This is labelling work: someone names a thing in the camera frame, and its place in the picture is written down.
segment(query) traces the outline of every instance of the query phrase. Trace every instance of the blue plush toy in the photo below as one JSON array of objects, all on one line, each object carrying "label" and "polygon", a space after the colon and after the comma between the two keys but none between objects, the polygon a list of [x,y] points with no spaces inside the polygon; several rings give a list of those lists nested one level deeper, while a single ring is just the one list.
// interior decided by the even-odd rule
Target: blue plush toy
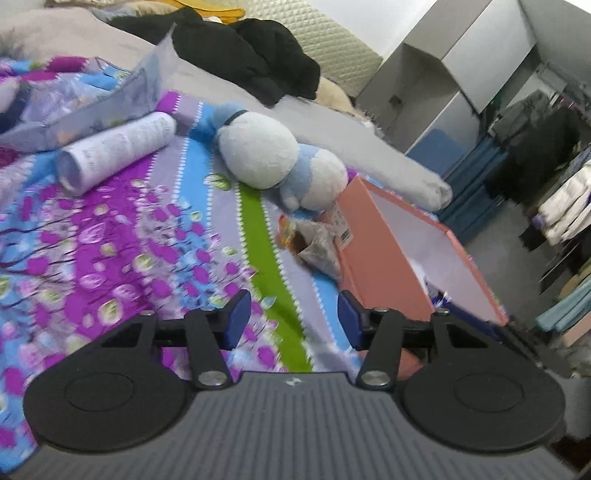
[{"label": "blue plush toy", "polygon": [[334,154],[299,144],[277,120],[226,104],[211,122],[228,169],[251,187],[278,187],[290,211],[325,210],[347,186],[347,169]]}]

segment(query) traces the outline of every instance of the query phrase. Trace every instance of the barcode label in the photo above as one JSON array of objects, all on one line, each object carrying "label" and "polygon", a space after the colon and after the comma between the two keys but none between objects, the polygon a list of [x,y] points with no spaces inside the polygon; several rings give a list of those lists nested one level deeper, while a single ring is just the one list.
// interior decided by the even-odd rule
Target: barcode label
[{"label": "barcode label", "polygon": [[339,207],[335,206],[330,212],[330,223],[335,229],[337,237],[337,243],[340,244],[340,249],[344,249],[353,240],[353,235],[349,229],[349,224],[343,214],[340,212]]}]

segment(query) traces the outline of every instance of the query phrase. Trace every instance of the white bottle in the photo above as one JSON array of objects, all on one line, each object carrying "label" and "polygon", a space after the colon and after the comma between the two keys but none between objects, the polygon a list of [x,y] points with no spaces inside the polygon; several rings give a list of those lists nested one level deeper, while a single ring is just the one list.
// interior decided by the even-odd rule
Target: white bottle
[{"label": "white bottle", "polygon": [[57,174],[72,195],[82,195],[174,138],[176,121],[162,112],[111,128],[61,149]]}]

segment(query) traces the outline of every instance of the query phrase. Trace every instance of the padded headboard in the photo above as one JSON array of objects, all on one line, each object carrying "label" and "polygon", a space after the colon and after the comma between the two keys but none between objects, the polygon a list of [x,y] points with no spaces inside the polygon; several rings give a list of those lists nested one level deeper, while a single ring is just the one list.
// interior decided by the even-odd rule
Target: padded headboard
[{"label": "padded headboard", "polygon": [[242,7],[247,18],[276,20],[294,34],[304,52],[315,59],[322,75],[347,94],[357,96],[382,63],[382,57],[331,20],[300,0],[207,0],[209,4]]}]

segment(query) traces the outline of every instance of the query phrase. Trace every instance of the pink box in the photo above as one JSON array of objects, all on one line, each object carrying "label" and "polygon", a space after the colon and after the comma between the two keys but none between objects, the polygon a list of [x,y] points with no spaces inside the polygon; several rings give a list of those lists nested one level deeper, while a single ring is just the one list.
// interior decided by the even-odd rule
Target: pink box
[{"label": "pink box", "polygon": [[339,238],[343,280],[366,308],[389,307],[415,320],[434,311],[424,283],[483,320],[507,318],[453,232],[394,194],[355,177],[322,217]]}]

